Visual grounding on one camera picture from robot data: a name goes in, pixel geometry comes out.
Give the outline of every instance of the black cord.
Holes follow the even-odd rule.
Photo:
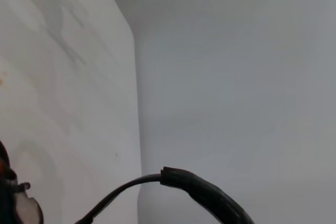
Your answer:
[[[132,180],[111,192],[106,196],[102,201],[100,201],[87,215],[84,216],[81,220],[77,221],[76,224],[91,224],[93,219],[101,213],[111,202],[127,188],[130,188],[135,185],[148,183],[148,182],[159,182],[161,179],[161,174],[147,175],[135,180]]]

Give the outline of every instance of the black plastic piece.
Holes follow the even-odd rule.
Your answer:
[[[186,191],[222,224],[254,224],[245,210],[217,186],[186,170],[165,167],[160,183]]]
[[[10,166],[7,150],[1,141],[0,141],[0,158],[2,158],[5,161],[8,167]]]

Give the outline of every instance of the white wall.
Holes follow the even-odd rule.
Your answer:
[[[335,222],[336,0],[116,0],[135,34],[142,170],[189,169],[259,224]],[[142,187],[139,222],[216,223]]]
[[[141,174],[132,32],[114,0],[0,0],[0,139],[45,223]],[[137,223],[139,189],[95,223]]]

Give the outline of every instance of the black cable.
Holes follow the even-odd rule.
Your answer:
[[[132,180],[111,192],[103,200],[101,200],[87,215],[84,216],[81,220],[77,221],[76,224],[91,224],[93,219],[101,213],[120,193],[125,191],[127,188],[148,183],[148,182],[159,182],[161,179],[161,174],[147,175],[135,180]]]

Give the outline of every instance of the black object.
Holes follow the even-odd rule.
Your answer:
[[[209,211],[221,224],[254,224],[244,209],[217,186],[186,170],[165,167],[160,174],[135,179],[111,192],[76,224],[91,224],[111,202],[127,188],[148,183],[186,191],[197,203]],[[17,183],[15,172],[0,141],[0,224],[43,224],[43,213],[37,201],[28,198],[29,183]]]
[[[34,198],[26,190],[29,183],[17,183],[16,173],[9,165],[6,148],[0,141],[0,223],[43,224],[43,213]]]
[[[160,181],[161,185],[186,191],[197,203],[208,210],[222,224],[254,224],[244,209],[217,186],[186,170],[165,167],[161,174],[144,176],[111,192],[76,224],[91,224],[94,217],[103,211],[127,188]]]

